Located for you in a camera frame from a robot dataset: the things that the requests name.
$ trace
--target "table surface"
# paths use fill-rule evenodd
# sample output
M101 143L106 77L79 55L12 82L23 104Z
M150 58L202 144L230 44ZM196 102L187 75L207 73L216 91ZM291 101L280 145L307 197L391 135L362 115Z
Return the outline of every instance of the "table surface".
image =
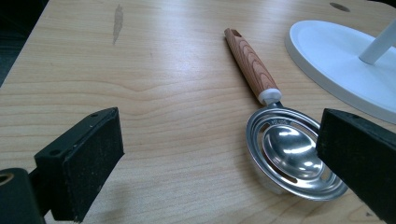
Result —
M297 21L376 36L396 17L382 3L334 2L350 12L324 0L51 0L0 89L0 169L32 171L40 149L117 106L126 154L84 223L380 222L351 190L329 202L276 195L248 159L245 125L261 106L228 48L228 27L266 64L283 105L316 120L325 107L345 110L396 132L323 90L285 49Z

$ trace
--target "white stand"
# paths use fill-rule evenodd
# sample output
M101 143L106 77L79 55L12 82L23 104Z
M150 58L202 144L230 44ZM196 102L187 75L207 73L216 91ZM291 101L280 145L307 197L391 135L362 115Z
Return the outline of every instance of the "white stand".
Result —
M380 35L375 41L342 25L299 21L290 28L285 44L294 62L323 89L396 124L396 48L392 46L396 32L389 31L395 28L396 20L381 34L386 40Z

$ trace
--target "dark floor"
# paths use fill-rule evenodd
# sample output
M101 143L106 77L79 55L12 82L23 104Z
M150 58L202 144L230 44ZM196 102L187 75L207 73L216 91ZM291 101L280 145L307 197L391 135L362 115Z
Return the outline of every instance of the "dark floor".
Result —
M0 3L0 86L48 1L8 0Z
M369 0L369 1L382 2L382 3L388 4L392 7L396 7L396 0Z
M27 36L15 32L0 22L0 86L17 59L26 42Z

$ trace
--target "wooden handle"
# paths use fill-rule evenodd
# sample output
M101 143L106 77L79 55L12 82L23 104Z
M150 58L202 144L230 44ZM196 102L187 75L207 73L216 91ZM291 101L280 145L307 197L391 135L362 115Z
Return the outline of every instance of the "wooden handle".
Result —
M259 101L264 105L279 101L279 88L245 38L230 28L224 34L245 79Z

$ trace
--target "wooden table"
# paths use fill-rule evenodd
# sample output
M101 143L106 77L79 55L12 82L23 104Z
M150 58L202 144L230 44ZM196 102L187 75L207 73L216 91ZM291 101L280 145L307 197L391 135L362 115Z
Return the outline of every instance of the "wooden table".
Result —
M341 109L396 132L334 98L286 52L297 21L378 35L396 17L381 3L334 2L350 12L324 0L51 0L0 89L0 169L32 171L41 148L88 114L117 106L126 154L84 223L376 223L350 190L311 202L259 183L245 125L261 106L223 34L232 27L247 39L283 105L317 120L325 107ZM46 220L54 222L51 214Z

